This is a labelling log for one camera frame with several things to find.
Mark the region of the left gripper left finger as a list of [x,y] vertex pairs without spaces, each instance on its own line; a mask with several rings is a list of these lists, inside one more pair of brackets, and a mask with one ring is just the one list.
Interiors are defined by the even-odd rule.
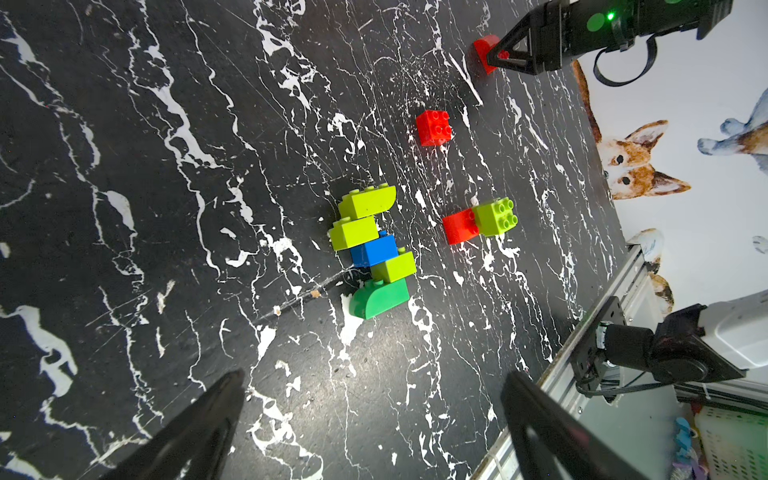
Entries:
[[219,479],[245,401],[245,373],[223,375],[106,479]]

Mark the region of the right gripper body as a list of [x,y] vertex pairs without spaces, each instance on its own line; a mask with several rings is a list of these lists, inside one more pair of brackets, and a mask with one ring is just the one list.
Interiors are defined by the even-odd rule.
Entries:
[[536,7],[536,73],[557,71],[574,60],[570,1],[546,1]]

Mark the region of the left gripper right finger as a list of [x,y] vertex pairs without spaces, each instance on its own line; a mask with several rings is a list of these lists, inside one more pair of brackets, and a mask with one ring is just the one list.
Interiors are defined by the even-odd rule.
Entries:
[[502,403],[524,479],[642,479],[524,373],[506,377]]

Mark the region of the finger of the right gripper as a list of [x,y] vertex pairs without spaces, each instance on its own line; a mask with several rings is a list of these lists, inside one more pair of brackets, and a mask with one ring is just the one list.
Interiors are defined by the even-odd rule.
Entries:
[[487,54],[488,63],[544,63],[544,8],[527,13]]
[[501,57],[489,57],[488,64],[497,68],[503,68],[512,70],[521,74],[528,75],[540,75],[547,71],[554,71],[555,64],[552,61],[536,59],[532,57],[526,58],[501,58]]

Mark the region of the small red lego brick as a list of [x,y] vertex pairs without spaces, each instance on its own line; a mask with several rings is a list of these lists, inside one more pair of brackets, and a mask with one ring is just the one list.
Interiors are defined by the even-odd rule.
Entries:
[[446,111],[426,110],[416,118],[420,144],[441,146],[453,137],[450,115]]

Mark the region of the lime lego brick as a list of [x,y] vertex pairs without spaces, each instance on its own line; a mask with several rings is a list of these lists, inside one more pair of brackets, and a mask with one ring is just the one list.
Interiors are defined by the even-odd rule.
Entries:
[[477,229],[485,236],[501,235],[518,224],[514,202],[508,197],[474,206],[472,212]]
[[371,275],[375,281],[383,281],[391,284],[408,276],[415,275],[417,272],[415,257],[411,251],[405,247],[398,249],[398,254],[380,264],[371,267]]
[[342,218],[357,220],[388,211],[395,203],[397,190],[387,183],[355,189],[342,197],[338,208]]
[[376,221],[372,216],[360,219],[344,217],[333,224],[328,235],[334,251],[351,249],[379,238]]

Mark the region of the dark green lego brick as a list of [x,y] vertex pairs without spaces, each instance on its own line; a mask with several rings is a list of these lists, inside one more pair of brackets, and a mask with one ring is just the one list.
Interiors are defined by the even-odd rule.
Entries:
[[410,292],[405,279],[393,283],[371,279],[353,294],[349,309],[352,315],[368,320],[409,299]]

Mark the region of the blue lego brick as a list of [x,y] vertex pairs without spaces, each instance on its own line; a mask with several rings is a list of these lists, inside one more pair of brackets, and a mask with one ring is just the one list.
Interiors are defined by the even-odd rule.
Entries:
[[397,257],[398,247],[391,234],[380,231],[377,239],[352,247],[350,254],[356,268],[368,268]]

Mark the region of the lime lego brick back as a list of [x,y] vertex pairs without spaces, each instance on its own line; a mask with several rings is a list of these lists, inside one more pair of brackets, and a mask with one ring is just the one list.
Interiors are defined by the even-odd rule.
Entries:
[[351,249],[379,238],[376,221],[372,216],[360,219],[344,217],[333,224],[328,235],[334,251]]

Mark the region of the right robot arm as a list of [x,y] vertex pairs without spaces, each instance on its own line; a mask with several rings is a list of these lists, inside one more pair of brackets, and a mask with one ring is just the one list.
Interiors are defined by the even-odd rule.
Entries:
[[731,0],[547,1],[525,14],[503,37],[483,37],[474,48],[487,73],[497,68],[539,75],[595,51],[627,51],[646,39],[644,76],[654,65],[657,39],[694,30],[705,38],[732,11]]

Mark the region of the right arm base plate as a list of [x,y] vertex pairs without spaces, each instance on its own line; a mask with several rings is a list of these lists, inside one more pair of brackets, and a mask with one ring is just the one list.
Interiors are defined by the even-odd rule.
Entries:
[[570,358],[577,388],[596,392],[607,373],[616,370],[605,355],[605,330],[610,325],[625,325],[625,316],[617,296],[610,296],[587,325]]

